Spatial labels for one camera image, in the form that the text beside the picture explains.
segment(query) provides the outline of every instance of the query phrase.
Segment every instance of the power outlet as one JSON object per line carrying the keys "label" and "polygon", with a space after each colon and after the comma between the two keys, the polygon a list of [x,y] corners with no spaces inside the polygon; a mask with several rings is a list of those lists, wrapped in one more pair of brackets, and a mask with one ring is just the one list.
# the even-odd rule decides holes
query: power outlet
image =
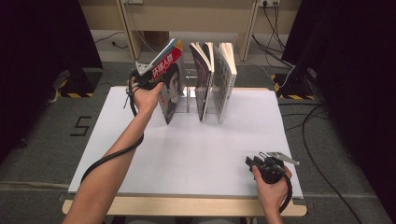
{"label": "power outlet", "polygon": [[277,6],[279,7],[279,4],[280,4],[280,0],[260,0],[260,4],[259,4],[260,7],[264,6],[264,1],[267,2],[267,7],[275,7],[276,3],[277,3]]}

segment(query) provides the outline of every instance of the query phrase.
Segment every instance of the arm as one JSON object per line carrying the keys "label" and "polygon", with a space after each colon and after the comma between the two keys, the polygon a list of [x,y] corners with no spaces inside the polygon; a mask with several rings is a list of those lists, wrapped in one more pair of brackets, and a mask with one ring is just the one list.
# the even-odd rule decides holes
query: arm
{"label": "arm", "polygon": [[[134,102],[138,113],[105,155],[127,148],[137,142],[158,104],[158,95],[162,88],[163,83],[159,83],[151,91],[139,89],[135,92]],[[134,151],[135,149],[103,163],[87,175],[79,186],[63,223],[103,222],[128,172]]]}
{"label": "arm", "polygon": [[[283,223],[279,213],[279,207],[282,205],[288,193],[288,186],[285,178],[281,178],[277,183],[270,185],[262,180],[262,174],[256,166],[253,166],[253,174],[256,179],[257,191],[262,210],[269,224]],[[291,178],[291,172],[285,166],[286,175]]]}

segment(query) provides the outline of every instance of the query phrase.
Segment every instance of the wall socket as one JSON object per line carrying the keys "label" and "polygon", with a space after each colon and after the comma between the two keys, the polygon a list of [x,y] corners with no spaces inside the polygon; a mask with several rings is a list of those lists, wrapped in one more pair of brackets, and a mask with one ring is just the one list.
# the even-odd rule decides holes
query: wall socket
{"label": "wall socket", "polygon": [[263,2],[267,2],[267,7],[275,7],[275,2],[277,2],[277,5],[279,6],[280,0],[260,0],[259,6],[263,7]]}

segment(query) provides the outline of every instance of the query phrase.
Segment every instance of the black cable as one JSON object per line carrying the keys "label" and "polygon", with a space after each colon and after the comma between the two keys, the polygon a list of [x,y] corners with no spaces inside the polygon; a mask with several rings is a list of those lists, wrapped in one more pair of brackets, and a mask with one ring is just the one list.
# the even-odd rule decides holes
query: black cable
{"label": "black cable", "polygon": [[257,45],[259,45],[260,49],[262,49],[265,53],[269,54],[271,57],[273,57],[274,59],[276,59],[276,60],[279,61],[280,63],[285,64],[288,68],[292,68],[292,66],[291,66],[290,64],[288,64],[288,63],[282,61],[281,59],[279,59],[273,52],[269,51],[269,50],[267,49],[266,46],[264,46],[262,43],[260,43],[260,42],[256,39],[255,35],[252,35],[252,37],[253,37],[253,39],[255,40],[255,42],[257,43]]}
{"label": "black cable", "polygon": [[126,49],[126,48],[128,48],[128,45],[127,46],[125,46],[125,47],[121,47],[120,45],[118,45],[118,44],[116,44],[116,42],[111,42],[111,44],[114,46],[114,47],[117,47],[117,48],[119,48],[119,49]]}
{"label": "black cable", "polygon": [[[318,114],[324,113],[325,111],[322,112],[318,112],[317,114],[312,115],[312,117],[315,117],[317,119],[329,119],[329,118],[323,118],[321,116],[318,116]],[[300,113],[295,113],[295,114],[286,114],[286,115],[282,115],[282,118],[288,117],[288,116],[296,116],[296,115],[307,115],[307,114],[300,114]]]}
{"label": "black cable", "polygon": [[283,210],[285,210],[285,208],[288,206],[290,200],[291,200],[291,196],[293,194],[293,190],[292,190],[292,185],[291,185],[291,181],[290,178],[285,174],[285,172],[281,171],[279,169],[280,173],[282,174],[282,176],[285,178],[286,180],[286,185],[288,186],[288,196],[286,196],[285,201],[282,203],[282,205],[279,208],[279,213],[282,213]]}
{"label": "black cable", "polygon": [[270,20],[270,18],[268,17],[267,11],[266,11],[265,9],[266,9],[266,7],[264,7],[264,15],[265,15],[265,17],[267,18],[268,22],[270,23],[271,30],[273,31],[272,36],[275,36],[274,39],[275,39],[276,42],[279,44],[279,46],[281,46],[281,48],[282,48],[282,47],[285,47],[285,46],[283,45],[282,41],[280,40],[279,34],[278,34],[278,32],[277,32],[278,7],[275,7],[275,14],[276,14],[276,15],[275,15],[275,19],[276,19],[275,25],[273,25],[273,24],[271,23],[271,20]]}
{"label": "black cable", "polygon": [[270,50],[272,50],[272,51],[276,51],[276,52],[278,52],[278,53],[282,53],[282,51],[280,51],[280,50],[278,50],[278,49],[272,49],[272,48],[269,48],[269,47],[266,47],[266,46],[264,46],[264,44],[262,44],[262,43],[260,43],[257,39],[256,39],[256,36],[253,34],[251,37],[253,37],[253,39],[256,41],[256,43],[260,46],[260,48],[262,49],[262,48],[266,48],[266,49],[270,49]]}
{"label": "black cable", "polygon": [[282,52],[283,52],[284,48],[286,46],[283,44],[282,40],[280,39],[279,31],[277,30],[277,27],[278,27],[277,26],[277,21],[279,19],[279,3],[278,2],[274,2],[274,4],[275,4],[275,30],[276,30],[276,37],[279,40],[278,43],[279,43],[279,46],[280,46],[280,48],[282,49]]}
{"label": "black cable", "polygon": [[320,107],[321,107],[321,105],[318,105],[314,109],[312,109],[311,112],[309,112],[309,114],[305,117],[305,119],[303,121],[302,131],[303,131],[303,141],[304,141],[305,150],[306,150],[306,152],[307,152],[307,154],[309,156],[309,159],[312,161],[312,163],[314,164],[315,168],[318,170],[319,174],[323,177],[323,179],[326,181],[326,183],[334,190],[334,192],[338,195],[338,197],[340,197],[340,199],[344,202],[344,204],[347,206],[347,208],[353,214],[353,216],[356,218],[356,220],[359,223],[361,223],[361,220],[359,219],[358,215],[355,213],[353,208],[349,205],[347,200],[341,195],[341,193],[335,188],[335,186],[333,186],[332,183],[330,183],[330,181],[326,178],[326,176],[320,171],[318,165],[315,163],[314,158],[311,155],[311,152],[309,151],[308,144],[306,143],[306,139],[305,139],[305,124],[306,124],[306,121],[309,120],[310,117],[311,117],[311,114],[313,114],[314,111],[317,110]]}
{"label": "black cable", "polygon": [[[318,112],[317,114],[314,114],[314,115],[310,116],[309,119],[312,119],[312,118],[325,119],[325,118],[322,118],[322,117],[317,116],[318,114],[321,114],[321,113],[323,113],[323,112],[324,112],[324,111]],[[295,125],[295,126],[293,126],[293,127],[291,127],[291,128],[285,129],[285,132],[286,132],[286,131],[290,131],[291,129],[295,129],[295,128],[297,128],[297,127],[300,127],[300,126],[302,126],[303,124],[304,124],[304,123],[297,124],[297,125]]]}
{"label": "black cable", "polygon": [[109,36],[107,36],[107,37],[105,37],[105,38],[98,39],[98,40],[95,41],[95,44],[96,44],[97,42],[99,42],[99,41],[109,39],[111,36],[117,35],[117,34],[120,34],[120,33],[124,33],[124,31],[119,31],[119,32],[116,32],[116,33],[114,33],[114,34],[112,34],[112,35],[109,35]]}
{"label": "black cable", "polygon": [[[134,113],[134,116],[136,117],[137,111],[136,111],[136,108],[134,108],[134,92],[132,92],[132,77],[133,77],[133,74],[134,74],[134,73],[132,72],[132,73],[130,74],[130,77],[129,77],[129,80],[130,80],[130,81],[128,82],[128,90],[129,90],[129,91],[127,91],[127,94],[128,94],[128,96],[129,96],[129,98],[130,98],[131,109],[132,109],[132,111],[133,111],[133,113]],[[107,161],[110,161],[110,160],[112,160],[112,159],[114,159],[114,158],[116,158],[116,157],[118,157],[118,156],[120,156],[120,155],[123,155],[123,154],[125,154],[125,153],[127,153],[127,152],[129,152],[129,151],[131,151],[131,150],[133,150],[133,149],[135,149],[135,148],[137,148],[138,146],[140,146],[140,144],[142,144],[142,142],[143,142],[144,137],[145,137],[145,135],[142,134],[142,136],[140,136],[139,140],[137,140],[137,142],[134,143],[132,146],[127,147],[127,148],[122,149],[122,150],[119,150],[119,151],[116,151],[116,152],[114,152],[114,153],[111,153],[111,154],[109,154],[109,155],[103,157],[103,158],[100,159],[99,161],[96,161],[94,164],[92,164],[92,165],[85,171],[84,175],[83,175],[82,178],[81,178],[81,182],[80,182],[80,183],[82,183],[82,181],[85,179],[85,177],[87,177],[87,175],[90,174],[91,171],[94,170],[95,168],[97,168],[98,166],[100,166],[100,165],[102,165],[103,163],[105,163],[105,162],[107,162]]]}

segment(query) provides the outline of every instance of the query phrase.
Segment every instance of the white table surface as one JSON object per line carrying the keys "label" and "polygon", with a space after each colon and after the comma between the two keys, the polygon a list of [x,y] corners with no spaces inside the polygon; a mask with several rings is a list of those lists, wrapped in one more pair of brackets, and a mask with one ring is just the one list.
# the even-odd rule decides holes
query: white table surface
{"label": "white table surface", "polygon": [[[111,88],[69,187],[78,190],[88,167],[116,141],[133,113],[125,103],[125,87]],[[245,164],[259,152],[290,155],[273,91],[234,89],[225,120],[215,114],[200,122],[198,114],[176,113],[166,125],[161,108],[154,111],[119,195],[256,197],[253,174]],[[303,198],[294,165],[293,198]]]}

